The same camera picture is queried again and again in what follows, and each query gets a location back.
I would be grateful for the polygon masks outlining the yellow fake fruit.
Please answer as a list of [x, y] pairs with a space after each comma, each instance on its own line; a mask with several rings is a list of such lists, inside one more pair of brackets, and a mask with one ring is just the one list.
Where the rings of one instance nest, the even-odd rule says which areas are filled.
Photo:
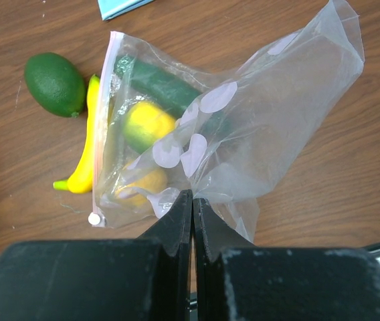
[[69, 191], [82, 194], [92, 190], [94, 177], [94, 141], [100, 78], [94, 74], [89, 80], [86, 103], [88, 117], [86, 122], [86, 139], [80, 160], [74, 172], [64, 180], [54, 181], [53, 188], [58, 191]]

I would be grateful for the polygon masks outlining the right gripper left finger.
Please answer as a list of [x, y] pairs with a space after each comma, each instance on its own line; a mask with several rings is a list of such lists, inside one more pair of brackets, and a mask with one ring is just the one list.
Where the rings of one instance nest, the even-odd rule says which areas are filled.
[[24, 241], [0, 255], [0, 320], [188, 320], [193, 195], [135, 239]]

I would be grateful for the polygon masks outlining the yellow orange fake pear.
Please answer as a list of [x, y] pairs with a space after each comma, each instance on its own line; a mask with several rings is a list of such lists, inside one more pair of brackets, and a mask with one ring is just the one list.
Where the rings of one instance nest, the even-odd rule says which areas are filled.
[[166, 188], [167, 176], [162, 169], [155, 169], [129, 185], [118, 186], [113, 194], [113, 199], [125, 207], [142, 207], [148, 203], [144, 192], [157, 194]]

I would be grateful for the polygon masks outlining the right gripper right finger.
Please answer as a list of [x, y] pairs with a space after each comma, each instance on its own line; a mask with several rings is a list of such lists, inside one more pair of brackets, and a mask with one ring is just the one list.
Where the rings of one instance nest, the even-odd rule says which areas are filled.
[[200, 320], [380, 320], [380, 263], [363, 248], [258, 247], [193, 202]]

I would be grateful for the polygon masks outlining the clear zip top bag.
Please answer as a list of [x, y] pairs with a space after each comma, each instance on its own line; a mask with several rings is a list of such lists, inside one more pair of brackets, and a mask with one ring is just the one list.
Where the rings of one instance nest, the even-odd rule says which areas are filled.
[[[198, 90], [209, 90], [181, 118], [175, 118], [173, 131], [142, 154], [129, 147], [122, 126], [137, 102], [153, 101], [132, 89], [127, 77], [114, 73], [116, 58], [126, 54], [161, 67]], [[219, 74], [195, 70], [142, 39], [113, 31], [100, 80], [89, 223], [121, 227], [148, 217], [159, 219], [179, 193], [189, 189], [252, 241], [260, 215], [258, 198], [286, 174], [361, 75], [364, 63], [359, 17], [346, 1], [329, 1], [302, 29], [260, 48], [240, 67]], [[220, 139], [191, 129], [217, 111], [231, 120], [230, 135]], [[157, 194], [139, 189], [148, 200], [145, 206], [125, 207], [113, 199], [118, 186], [155, 169], [164, 170], [167, 185]]]

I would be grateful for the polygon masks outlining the green fake vegetable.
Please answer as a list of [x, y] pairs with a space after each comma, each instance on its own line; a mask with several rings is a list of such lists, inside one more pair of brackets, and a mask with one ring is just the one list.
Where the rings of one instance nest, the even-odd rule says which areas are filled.
[[76, 66], [54, 52], [30, 57], [24, 79], [35, 101], [48, 112], [64, 118], [76, 118], [86, 101], [85, 81]]

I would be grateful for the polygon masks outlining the dark green fake cucumber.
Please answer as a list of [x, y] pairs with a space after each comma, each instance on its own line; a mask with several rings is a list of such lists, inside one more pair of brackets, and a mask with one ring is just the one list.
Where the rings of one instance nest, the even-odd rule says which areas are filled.
[[[114, 73], [121, 79], [127, 77], [132, 89], [147, 95], [176, 119], [184, 115], [194, 100], [209, 92], [198, 90], [165, 69], [129, 54], [116, 58]], [[233, 126], [225, 112], [217, 111], [193, 123], [191, 129], [205, 136], [216, 135], [223, 139], [230, 135]]]

